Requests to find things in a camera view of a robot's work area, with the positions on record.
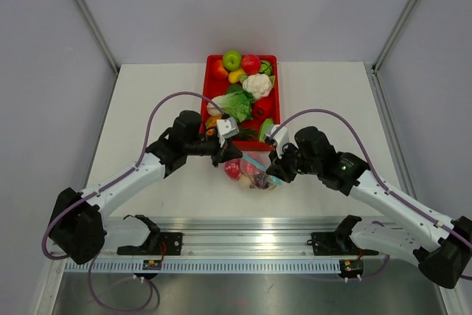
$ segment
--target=gray wall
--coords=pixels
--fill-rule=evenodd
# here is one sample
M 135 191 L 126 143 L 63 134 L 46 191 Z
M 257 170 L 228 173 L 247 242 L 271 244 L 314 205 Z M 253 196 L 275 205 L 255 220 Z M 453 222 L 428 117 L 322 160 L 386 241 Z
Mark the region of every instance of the gray wall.
M 373 62 L 406 0 L 87 0 L 120 63 L 203 62 L 236 47 L 280 60 Z
M 82 187 L 114 78 L 71 0 L 0 0 L 2 314 L 27 314 L 61 189 Z
M 421 0 L 381 68 L 419 199 L 451 216 L 469 218 L 471 26 L 472 0 Z M 463 283 L 472 298 L 472 283 Z

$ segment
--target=cauliflower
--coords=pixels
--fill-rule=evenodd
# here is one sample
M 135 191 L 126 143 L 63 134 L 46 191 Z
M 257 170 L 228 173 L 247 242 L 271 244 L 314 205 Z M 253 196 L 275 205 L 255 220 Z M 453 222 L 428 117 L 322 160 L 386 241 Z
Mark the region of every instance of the cauliflower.
M 250 92 L 255 100 L 259 100 L 269 95 L 272 90 L 272 82 L 265 74 L 249 75 L 243 81 L 243 89 Z

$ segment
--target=green round object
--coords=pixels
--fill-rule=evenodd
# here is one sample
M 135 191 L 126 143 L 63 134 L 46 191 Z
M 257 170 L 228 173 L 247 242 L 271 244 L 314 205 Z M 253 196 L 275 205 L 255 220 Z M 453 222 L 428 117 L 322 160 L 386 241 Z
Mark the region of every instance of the green round object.
M 259 73 L 268 75 L 270 77 L 272 74 L 272 65 L 266 60 L 260 61 Z

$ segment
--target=red tray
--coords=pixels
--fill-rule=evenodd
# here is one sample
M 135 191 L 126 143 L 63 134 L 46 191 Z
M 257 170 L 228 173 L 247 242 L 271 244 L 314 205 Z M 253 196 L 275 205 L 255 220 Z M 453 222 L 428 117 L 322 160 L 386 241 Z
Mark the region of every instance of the red tray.
M 272 65 L 272 75 L 275 75 L 275 85 L 271 90 L 270 97 L 274 101 L 274 112 L 271 115 L 271 118 L 274 120 L 275 124 L 280 124 L 280 104 L 279 104 L 279 75 L 277 73 L 277 58 L 274 55 L 258 55 L 260 60 L 266 60 Z M 203 95 L 212 99 L 213 97 L 225 95 L 228 86 L 231 84 L 228 80 L 216 80 L 209 73 L 209 68 L 211 65 L 222 59 L 222 55 L 209 55 L 206 60 L 206 71 L 205 71 L 205 82 L 204 82 L 204 92 Z M 207 102 L 202 100 L 201 103 L 201 112 L 200 112 L 203 121 L 206 122 L 209 119 L 209 114 L 207 112 Z M 262 125 L 262 121 L 256 120 L 258 127 Z M 234 144 L 241 150 L 245 151 L 270 151 L 273 148 L 270 145 L 267 145 L 264 142 L 243 142 L 233 140 Z

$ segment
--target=gray floor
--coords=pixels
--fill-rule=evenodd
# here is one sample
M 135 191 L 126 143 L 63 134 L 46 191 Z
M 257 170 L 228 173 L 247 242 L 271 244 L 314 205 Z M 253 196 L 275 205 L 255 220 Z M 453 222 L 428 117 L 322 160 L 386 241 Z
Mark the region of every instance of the gray floor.
M 377 266 L 371 262 L 368 270 Z M 120 278 L 122 274 L 94 275 L 96 292 L 106 290 Z M 161 305 L 142 314 L 446 314 L 438 288 L 415 267 L 400 261 L 392 262 L 381 277 L 362 283 L 326 283 L 308 275 L 264 274 L 161 274 L 154 283 L 161 294 Z M 148 287 L 132 281 L 101 299 L 129 309 L 141 305 L 147 296 Z M 90 299 L 86 274 L 65 274 L 53 314 L 113 314 Z

